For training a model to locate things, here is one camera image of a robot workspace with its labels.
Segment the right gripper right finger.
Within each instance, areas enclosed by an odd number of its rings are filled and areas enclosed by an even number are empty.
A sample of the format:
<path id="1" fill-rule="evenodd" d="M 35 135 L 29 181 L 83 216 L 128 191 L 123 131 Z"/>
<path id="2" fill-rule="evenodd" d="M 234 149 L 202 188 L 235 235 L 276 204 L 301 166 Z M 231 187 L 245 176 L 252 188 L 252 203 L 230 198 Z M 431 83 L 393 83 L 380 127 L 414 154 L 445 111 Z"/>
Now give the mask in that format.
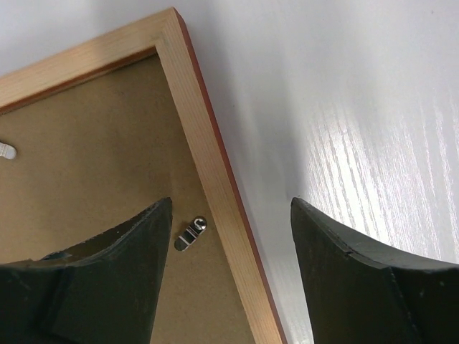
<path id="1" fill-rule="evenodd" d="M 456 343 L 458 266 L 335 221 L 300 198 L 290 222 L 316 343 Z"/>

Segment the brown frame backing board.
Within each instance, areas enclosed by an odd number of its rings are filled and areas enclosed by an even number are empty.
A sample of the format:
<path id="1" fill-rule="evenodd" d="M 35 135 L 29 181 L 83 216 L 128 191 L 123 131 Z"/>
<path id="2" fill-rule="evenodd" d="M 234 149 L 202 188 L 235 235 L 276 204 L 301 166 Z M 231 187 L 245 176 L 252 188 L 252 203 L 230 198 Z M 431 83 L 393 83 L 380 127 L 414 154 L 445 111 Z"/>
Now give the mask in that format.
<path id="1" fill-rule="evenodd" d="M 169 197 L 171 237 L 197 216 L 207 230 L 169 247 L 153 343 L 254 338 L 157 56 L 1 116 L 1 261 L 41 259 Z"/>

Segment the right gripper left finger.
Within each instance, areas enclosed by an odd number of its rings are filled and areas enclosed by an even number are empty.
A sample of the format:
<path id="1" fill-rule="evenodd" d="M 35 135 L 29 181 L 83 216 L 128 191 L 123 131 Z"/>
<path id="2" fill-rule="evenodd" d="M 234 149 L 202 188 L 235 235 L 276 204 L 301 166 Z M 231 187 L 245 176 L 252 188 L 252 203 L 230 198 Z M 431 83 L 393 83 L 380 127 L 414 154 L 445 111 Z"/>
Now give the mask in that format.
<path id="1" fill-rule="evenodd" d="M 1 266 L 3 343 L 148 343 L 172 223 L 161 199 L 39 260 Z"/>

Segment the orange wooden picture frame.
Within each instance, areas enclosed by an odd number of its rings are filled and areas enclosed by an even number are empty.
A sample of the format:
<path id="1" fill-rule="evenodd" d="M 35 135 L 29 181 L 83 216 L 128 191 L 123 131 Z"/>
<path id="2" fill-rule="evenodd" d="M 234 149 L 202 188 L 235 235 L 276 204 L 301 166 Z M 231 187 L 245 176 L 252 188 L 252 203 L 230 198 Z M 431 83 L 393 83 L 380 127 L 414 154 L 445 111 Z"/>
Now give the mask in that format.
<path id="1" fill-rule="evenodd" d="M 152 56 L 161 61 L 252 343 L 284 343 L 255 241 L 184 20 L 167 9 L 1 78 L 1 116 Z"/>

